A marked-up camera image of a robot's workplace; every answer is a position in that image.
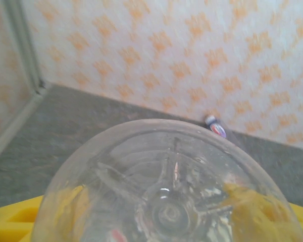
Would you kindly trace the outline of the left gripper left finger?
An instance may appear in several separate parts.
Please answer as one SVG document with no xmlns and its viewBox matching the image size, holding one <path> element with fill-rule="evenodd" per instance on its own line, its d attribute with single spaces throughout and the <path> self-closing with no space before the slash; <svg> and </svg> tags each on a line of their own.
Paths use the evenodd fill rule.
<svg viewBox="0 0 303 242">
<path fill-rule="evenodd" d="M 43 196 L 0 207 L 0 242 L 30 242 Z"/>
</svg>

